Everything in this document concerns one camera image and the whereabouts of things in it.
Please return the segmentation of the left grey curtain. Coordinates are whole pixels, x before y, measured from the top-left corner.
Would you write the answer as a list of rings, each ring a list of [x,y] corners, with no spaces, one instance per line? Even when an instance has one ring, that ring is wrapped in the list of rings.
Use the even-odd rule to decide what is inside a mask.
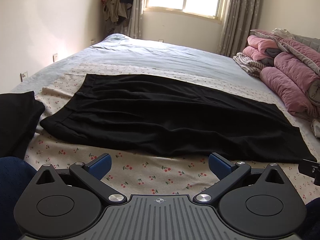
[[[127,35],[131,38],[142,38],[143,11],[146,0],[133,0]]]

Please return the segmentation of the hanging clothes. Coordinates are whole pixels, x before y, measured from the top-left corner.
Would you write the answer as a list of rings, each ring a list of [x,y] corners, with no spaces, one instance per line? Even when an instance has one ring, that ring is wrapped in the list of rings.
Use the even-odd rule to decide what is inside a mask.
[[[101,0],[105,34],[125,33],[129,26],[133,0]]]

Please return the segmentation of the dark blue trouser leg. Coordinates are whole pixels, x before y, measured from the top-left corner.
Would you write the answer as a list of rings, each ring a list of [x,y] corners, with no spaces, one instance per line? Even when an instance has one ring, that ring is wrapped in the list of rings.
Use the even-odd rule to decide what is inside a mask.
[[[36,170],[22,159],[1,158],[1,239],[19,239],[14,207]]]

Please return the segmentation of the folded black garment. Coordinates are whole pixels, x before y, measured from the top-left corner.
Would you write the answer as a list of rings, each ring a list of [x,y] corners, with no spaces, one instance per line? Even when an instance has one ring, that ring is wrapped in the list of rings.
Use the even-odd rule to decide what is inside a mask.
[[[35,134],[44,104],[33,91],[1,94],[1,157],[23,159]]]

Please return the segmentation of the striped brown cloth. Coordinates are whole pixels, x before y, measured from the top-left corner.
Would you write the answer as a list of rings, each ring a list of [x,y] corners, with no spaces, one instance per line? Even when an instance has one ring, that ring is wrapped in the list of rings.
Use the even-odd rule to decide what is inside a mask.
[[[260,72],[265,68],[264,64],[253,60],[242,52],[238,52],[235,56],[233,56],[233,60],[242,70],[252,77],[259,78]]]

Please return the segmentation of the grey curtain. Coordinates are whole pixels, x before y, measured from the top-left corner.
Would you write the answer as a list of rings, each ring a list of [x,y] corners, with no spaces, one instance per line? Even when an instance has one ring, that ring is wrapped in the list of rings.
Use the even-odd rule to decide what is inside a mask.
[[[217,53],[233,57],[241,52],[249,32],[257,26],[261,0],[226,0]]]
[[[131,38],[142,38],[143,11],[146,0],[133,0],[127,35]]]

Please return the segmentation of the cherry print cloth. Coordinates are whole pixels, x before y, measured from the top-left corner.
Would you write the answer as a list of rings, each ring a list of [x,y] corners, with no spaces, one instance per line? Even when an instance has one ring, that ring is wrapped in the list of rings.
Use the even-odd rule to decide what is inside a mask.
[[[150,74],[187,81],[267,103],[279,103],[276,96],[259,80],[245,74],[231,64],[222,70],[199,73],[191,70],[161,69],[152,66],[134,66],[115,63],[77,63],[67,69],[57,65],[30,77],[21,91],[33,90],[35,98],[45,106],[43,116],[60,110],[82,85],[86,74]],[[51,164],[67,168],[76,161],[92,161],[105,149],[59,141],[38,127],[30,142],[25,161],[34,168]],[[150,154],[110,150],[112,169],[103,182],[127,195],[189,194],[193,196],[217,182],[209,173],[206,156],[156,157]]]

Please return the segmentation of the light blue bed sheet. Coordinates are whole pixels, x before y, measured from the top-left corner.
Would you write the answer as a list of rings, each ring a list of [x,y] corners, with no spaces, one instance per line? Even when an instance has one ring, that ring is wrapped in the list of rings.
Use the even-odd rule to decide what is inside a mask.
[[[167,43],[134,40],[121,34],[111,35],[96,45],[43,68],[12,92],[33,90],[36,99],[42,101],[46,108],[41,120],[60,110],[69,101],[81,87],[87,73],[163,76],[257,101],[277,101],[282,104],[264,83],[247,75],[230,58]],[[310,153],[318,158],[319,140],[310,131],[310,124],[287,113],[285,115],[300,128]],[[51,137],[38,125],[24,159],[36,164],[53,163],[54,158],[65,157],[79,161],[80,154],[100,155],[100,152],[111,153],[111,149],[67,144]]]

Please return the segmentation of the pink grey quilt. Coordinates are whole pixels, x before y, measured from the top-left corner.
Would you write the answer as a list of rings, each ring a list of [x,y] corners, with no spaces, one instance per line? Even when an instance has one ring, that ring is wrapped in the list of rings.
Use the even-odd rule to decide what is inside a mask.
[[[241,51],[265,65],[259,79],[280,97],[287,111],[319,118],[319,40],[285,29],[252,30]]]

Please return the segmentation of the right grey curtain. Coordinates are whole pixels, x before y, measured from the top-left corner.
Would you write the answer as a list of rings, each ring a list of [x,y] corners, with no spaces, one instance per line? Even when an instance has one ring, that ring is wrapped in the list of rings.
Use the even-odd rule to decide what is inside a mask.
[[[249,32],[257,26],[261,0],[226,0],[217,53],[233,57],[241,52]]]

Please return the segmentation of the black pants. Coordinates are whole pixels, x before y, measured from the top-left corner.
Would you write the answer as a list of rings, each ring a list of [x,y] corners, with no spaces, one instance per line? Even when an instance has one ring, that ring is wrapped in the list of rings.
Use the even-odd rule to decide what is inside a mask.
[[[161,157],[315,161],[276,105],[153,75],[88,74],[41,126],[56,139]]]

